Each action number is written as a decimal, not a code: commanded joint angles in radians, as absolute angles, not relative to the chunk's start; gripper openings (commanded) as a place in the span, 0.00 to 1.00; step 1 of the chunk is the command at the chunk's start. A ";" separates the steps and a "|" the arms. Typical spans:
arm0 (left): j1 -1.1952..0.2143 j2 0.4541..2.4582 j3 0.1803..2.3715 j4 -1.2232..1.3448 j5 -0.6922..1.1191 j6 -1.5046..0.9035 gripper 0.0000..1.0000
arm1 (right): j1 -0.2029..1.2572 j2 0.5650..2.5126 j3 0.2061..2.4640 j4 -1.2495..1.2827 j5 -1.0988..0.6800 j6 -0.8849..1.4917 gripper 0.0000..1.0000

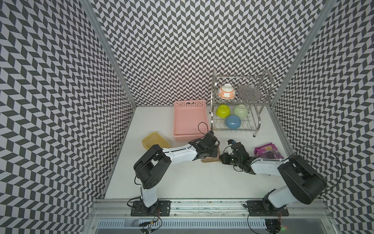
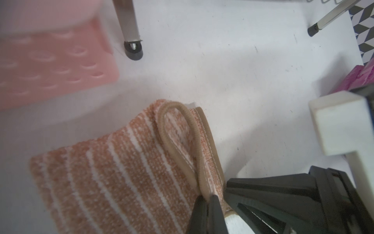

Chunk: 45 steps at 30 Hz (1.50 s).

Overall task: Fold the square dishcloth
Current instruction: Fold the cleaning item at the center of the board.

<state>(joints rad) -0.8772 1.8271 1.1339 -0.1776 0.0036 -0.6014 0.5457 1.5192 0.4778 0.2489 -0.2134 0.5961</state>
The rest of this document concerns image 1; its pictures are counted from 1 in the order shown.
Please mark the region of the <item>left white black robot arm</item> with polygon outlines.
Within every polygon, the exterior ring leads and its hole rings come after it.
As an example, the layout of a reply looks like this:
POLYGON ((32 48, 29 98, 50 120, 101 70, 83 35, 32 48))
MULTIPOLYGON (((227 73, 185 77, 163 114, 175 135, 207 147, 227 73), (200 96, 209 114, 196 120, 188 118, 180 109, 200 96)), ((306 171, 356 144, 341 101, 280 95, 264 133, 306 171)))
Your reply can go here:
POLYGON ((217 157, 220 141, 212 131, 202 138, 194 139, 188 144, 176 148, 162 148, 153 145, 135 163, 135 178, 140 180, 140 199, 147 208, 158 202, 156 186, 171 165, 195 161, 206 157, 217 157))

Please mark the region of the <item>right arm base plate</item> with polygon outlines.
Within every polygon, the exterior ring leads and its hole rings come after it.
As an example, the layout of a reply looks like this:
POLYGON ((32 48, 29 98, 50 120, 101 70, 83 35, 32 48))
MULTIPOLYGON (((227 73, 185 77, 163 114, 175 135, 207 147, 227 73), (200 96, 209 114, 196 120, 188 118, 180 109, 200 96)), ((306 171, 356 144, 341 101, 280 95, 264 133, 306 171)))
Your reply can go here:
POLYGON ((262 200, 248 200, 243 206, 248 210, 250 216, 289 216, 286 206, 276 208, 269 202, 262 200))

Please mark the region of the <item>brown striped square dishcloth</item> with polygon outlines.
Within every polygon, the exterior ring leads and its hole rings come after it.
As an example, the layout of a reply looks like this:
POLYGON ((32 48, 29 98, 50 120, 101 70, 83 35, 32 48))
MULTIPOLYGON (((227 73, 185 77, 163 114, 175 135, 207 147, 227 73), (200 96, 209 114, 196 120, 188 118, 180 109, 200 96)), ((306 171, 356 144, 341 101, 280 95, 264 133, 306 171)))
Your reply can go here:
POLYGON ((211 163, 211 162, 217 162, 217 161, 221 161, 219 159, 219 156, 220 156, 220 149, 217 148, 217 154, 216 154, 216 157, 206 157, 204 159, 201 160, 202 163, 211 163))

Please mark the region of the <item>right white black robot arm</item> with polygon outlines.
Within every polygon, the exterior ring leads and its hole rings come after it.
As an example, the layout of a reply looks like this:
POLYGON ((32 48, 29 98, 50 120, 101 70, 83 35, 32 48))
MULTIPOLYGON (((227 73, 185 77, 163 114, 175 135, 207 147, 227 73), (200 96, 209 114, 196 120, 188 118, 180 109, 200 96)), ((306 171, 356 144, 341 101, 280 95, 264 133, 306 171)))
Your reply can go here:
POLYGON ((231 144, 230 148, 231 153, 224 152, 219 156, 223 164, 239 167, 245 173, 283 179, 285 186, 271 190, 262 199, 266 213, 276 212, 295 201, 311 204, 327 187, 326 179, 299 155, 265 159, 249 156, 240 142, 231 144))

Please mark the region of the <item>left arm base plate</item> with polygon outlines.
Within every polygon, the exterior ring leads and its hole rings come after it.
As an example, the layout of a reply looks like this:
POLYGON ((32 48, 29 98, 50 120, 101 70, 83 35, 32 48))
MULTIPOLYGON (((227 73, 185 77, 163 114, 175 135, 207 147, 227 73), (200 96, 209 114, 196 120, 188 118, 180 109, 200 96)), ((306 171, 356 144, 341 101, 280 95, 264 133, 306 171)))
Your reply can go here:
POLYGON ((159 200, 151 207, 146 207, 143 201, 138 200, 132 204, 131 216, 169 216, 170 200, 159 200))

